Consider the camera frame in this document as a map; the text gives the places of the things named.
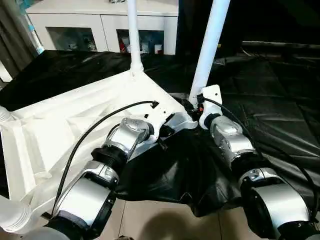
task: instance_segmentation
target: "black plastic sheet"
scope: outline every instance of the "black plastic sheet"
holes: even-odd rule
[[[295,158],[320,186],[320,68],[304,60],[231,57],[215,64],[208,85],[219,84],[223,104],[260,142]],[[197,59],[143,55],[144,71],[168,93],[188,94]],[[130,56],[110,52],[45,51],[0,91],[0,105],[13,111],[128,70]],[[223,165],[208,132],[183,130],[130,161],[116,189],[118,198],[188,204],[196,216],[241,204],[237,183]],[[260,145],[275,169],[306,200],[308,182],[274,147]],[[0,190],[6,176],[0,161]]]

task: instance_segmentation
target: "white pipe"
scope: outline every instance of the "white pipe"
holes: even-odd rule
[[[197,95],[207,86],[208,77],[216,55],[220,35],[225,23],[230,0],[213,0],[208,24],[196,66],[189,102],[197,107]]]
[[[128,2],[128,20],[129,20],[129,38],[131,49],[131,72],[138,73],[144,70],[140,58],[140,44],[138,32],[137,4],[136,0],[127,0]]]

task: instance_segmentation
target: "robotic arm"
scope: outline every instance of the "robotic arm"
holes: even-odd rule
[[[203,88],[199,99],[221,104],[219,86]],[[258,156],[238,123],[222,115],[218,105],[204,101],[199,124],[209,129],[225,164],[238,180],[245,215],[253,232],[268,239],[320,239],[320,232],[310,224],[303,198],[277,175],[267,160]]]
[[[242,127],[223,115],[218,85],[202,89],[200,126],[209,130],[225,164],[238,181],[243,208],[251,230],[261,238],[320,240],[310,223],[308,208],[295,191],[260,157]],[[124,118],[93,159],[68,185],[57,201],[53,218],[26,240],[91,240],[104,229],[116,200],[113,193],[125,164],[136,146],[153,134],[150,123]]]
[[[91,240],[100,236],[116,201],[113,191],[119,175],[136,146],[152,134],[153,127],[146,121],[124,118],[67,186],[49,223],[23,239]]]

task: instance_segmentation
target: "black electrical cable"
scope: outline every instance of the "black electrical cable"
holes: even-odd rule
[[[257,142],[254,140],[254,138],[251,136],[249,130],[246,128],[246,126],[228,109],[226,108],[225,106],[223,106],[222,104],[212,100],[212,99],[209,99],[209,98],[205,98],[203,97],[202,98],[204,101],[208,101],[208,102],[211,102],[215,105],[218,105],[220,108],[222,108],[223,110],[225,110],[226,112],[228,112],[235,120],[236,122],[246,131],[246,134],[249,136],[250,140],[252,141],[253,143],[253,146],[255,148],[255,150],[257,151],[259,157],[261,159],[263,159],[263,156],[262,156],[262,153],[260,151],[260,149],[258,148],[258,145],[257,145]],[[315,185],[314,181],[312,180],[312,178],[310,177],[309,173],[293,158],[291,157],[288,153],[286,153],[285,151],[275,147],[275,146],[272,146],[270,144],[267,144],[265,142],[261,142],[261,141],[258,141],[259,143],[261,144],[264,144],[270,148],[273,148],[275,150],[278,150],[279,152],[281,152],[283,155],[285,155],[301,172],[302,174],[305,176],[305,178],[307,179],[310,187],[312,188],[312,191],[313,191],[313,209],[311,211],[311,220],[314,221],[316,219],[316,215],[317,215],[317,212],[318,212],[318,208],[319,208],[319,193],[318,193],[318,190],[317,190],[317,186]]]
[[[318,208],[319,208],[319,192],[317,189],[317,186],[315,184],[315,182],[313,181],[313,179],[310,177],[309,173],[300,165],[299,162],[297,162],[292,156],[290,156],[288,153],[286,153],[285,151],[283,151],[282,149],[270,145],[266,142],[263,141],[258,141],[259,144],[261,145],[265,145],[269,148],[272,148],[276,151],[278,151],[279,153],[283,154],[286,156],[286,158],[292,163],[294,164],[299,170],[300,172],[304,175],[304,177],[306,178],[306,180],[308,181],[311,189],[312,189],[312,193],[313,193],[313,208],[311,211],[311,220],[314,221],[316,219],[317,216],[317,212],[318,212]]]
[[[242,127],[242,129],[245,131],[245,133],[247,134],[247,136],[249,137],[249,139],[252,142],[253,147],[255,148],[256,152],[258,153],[259,158],[262,160],[264,157],[262,156],[262,153],[260,151],[260,149],[258,148],[258,145],[254,139],[254,137],[250,134],[249,130],[246,128],[246,126],[239,120],[239,118],[237,118],[236,115],[234,115],[234,113],[232,111],[230,111],[228,108],[226,108],[225,106],[223,106],[222,104],[216,102],[215,100],[209,99],[209,98],[203,98],[204,101],[208,101],[211,102],[215,105],[218,105],[220,108],[222,108],[223,110],[225,110],[226,112],[228,112],[234,119],[235,121]]]
[[[66,180],[66,177],[67,177],[67,174],[68,174],[68,170],[70,168],[70,165],[71,165],[71,162],[72,162],[72,159],[73,157],[75,156],[76,154],[76,151],[77,149],[79,148],[80,144],[83,142],[83,140],[92,132],[93,129],[95,129],[98,125],[100,125],[103,121],[105,121],[106,119],[110,118],[111,116],[115,115],[115,114],[118,114],[120,112],[122,112],[123,110],[126,110],[126,109],[129,109],[129,108],[132,108],[134,106],[137,106],[137,105],[141,105],[141,104],[152,104],[152,108],[154,109],[159,103],[157,101],[139,101],[139,102],[136,102],[136,103],[133,103],[133,104],[130,104],[130,105],[127,105],[127,106],[124,106],[118,110],[115,110],[111,113],[109,113],[108,115],[104,116],[103,118],[101,118],[99,121],[97,121],[95,124],[93,124],[81,137],[80,139],[78,140],[78,142],[74,145],[72,151],[71,151],[71,154],[69,156],[69,159],[68,161],[66,162],[66,165],[65,165],[65,168],[64,168],[64,171],[63,171],[63,174],[62,174],[62,177],[61,177],[61,181],[60,181],[60,184],[59,184],[59,187],[58,187],[58,190],[56,192],[56,197],[55,197],[55,200],[54,200],[54,204],[53,204],[53,208],[52,208],[52,216],[54,215],[54,210],[55,210],[55,207],[56,207],[56,204],[58,202],[58,199],[62,193],[62,190],[63,190],[63,187],[64,187],[64,183],[65,183],[65,180]]]
[[[117,127],[119,127],[120,126],[120,123],[118,123],[118,124],[116,124],[116,125],[114,125],[111,129],[110,129],[110,131],[109,131],[109,133],[108,133],[108,137],[109,137],[109,135],[113,132],[113,130],[115,130]]]

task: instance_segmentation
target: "tiled floor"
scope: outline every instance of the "tiled floor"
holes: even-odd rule
[[[241,207],[195,217],[188,206],[155,201],[117,200],[99,240],[118,236],[135,240],[259,240],[248,228]],[[18,235],[0,232],[2,240],[18,240]]]

